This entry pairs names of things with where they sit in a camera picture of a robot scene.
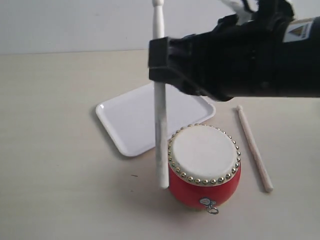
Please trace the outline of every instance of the drum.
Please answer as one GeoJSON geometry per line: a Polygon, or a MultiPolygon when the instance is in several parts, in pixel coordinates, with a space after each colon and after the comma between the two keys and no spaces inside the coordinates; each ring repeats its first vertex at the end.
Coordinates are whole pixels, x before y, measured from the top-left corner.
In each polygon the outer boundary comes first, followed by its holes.
{"type": "Polygon", "coordinates": [[[182,127],[169,139],[169,190],[184,205],[218,214],[236,191],[241,159],[236,141],[205,124],[182,127]]]}

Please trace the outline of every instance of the wooden drumstick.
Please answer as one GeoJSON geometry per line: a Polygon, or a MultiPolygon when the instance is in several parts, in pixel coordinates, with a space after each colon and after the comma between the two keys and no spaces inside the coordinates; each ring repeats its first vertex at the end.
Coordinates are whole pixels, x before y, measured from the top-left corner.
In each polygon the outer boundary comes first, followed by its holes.
{"type": "MultiPolygon", "coordinates": [[[[153,39],[165,36],[164,0],[152,0],[153,39]]],[[[155,161],[158,185],[162,189],[169,187],[168,169],[168,124],[166,105],[166,85],[154,83],[154,121],[155,121],[155,161]]]]}
{"type": "Polygon", "coordinates": [[[257,165],[258,171],[260,173],[264,189],[267,193],[270,193],[274,190],[274,186],[272,185],[272,182],[270,180],[270,177],[268,175],[267,169],[262,161],[259,149],[257,147],[256,141],[254,139],[254,136],[251,132],[248,120],[246,118],[246,115],[244,113],[243,107],[242,106],[237,106],[237,110],[239,113],[239,118],[241,121],[241,125],[244,131],[244,134],[246,136],[247,142],[249,144],[251,153],[254,157],[255,163],[257,165]]]}

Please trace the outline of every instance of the white tray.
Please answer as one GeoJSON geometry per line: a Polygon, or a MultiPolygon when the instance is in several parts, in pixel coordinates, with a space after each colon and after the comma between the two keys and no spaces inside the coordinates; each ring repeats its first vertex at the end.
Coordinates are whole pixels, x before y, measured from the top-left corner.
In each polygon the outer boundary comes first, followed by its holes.
{"type": "MultiPolygon", "coordinates": [[[[168,139],[176,130],[213,117],[216,108],[205,98],[166,85],[168,139]]],[[[96,114],[121,154],[138,156],[155,147],[154,84],[150,83],[96,107],[96,114]]]]}

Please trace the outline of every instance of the white drumhead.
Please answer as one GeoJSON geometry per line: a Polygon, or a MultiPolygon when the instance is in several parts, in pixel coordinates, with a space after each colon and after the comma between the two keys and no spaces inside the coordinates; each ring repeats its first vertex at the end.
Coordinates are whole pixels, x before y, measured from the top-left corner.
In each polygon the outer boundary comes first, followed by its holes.
{"type": "Polygon", "coordinates": [[[237,149],[232,140],[206,125],[181,130],[172,139],[170,152],[181,172],[201,181],[225,178],[237,163],[237,149]]]}

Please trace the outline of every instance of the white table surface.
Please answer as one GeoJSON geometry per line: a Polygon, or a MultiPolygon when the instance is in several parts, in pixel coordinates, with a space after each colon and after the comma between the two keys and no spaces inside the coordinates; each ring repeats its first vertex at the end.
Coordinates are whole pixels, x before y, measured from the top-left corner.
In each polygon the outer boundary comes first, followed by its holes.
{"type": "Polygon", "coordinates": [[[0,239],[317,239],[320,100],[217,103],[207,122],[238,142],[242,176],[219,215],[192,212],[157,188],[154,150],[122,157],[95,115],[100,102],[149,83],[147,54],[0,56],[0,239]],[[263,192],[237,104],[271,194],[263,192]]]}

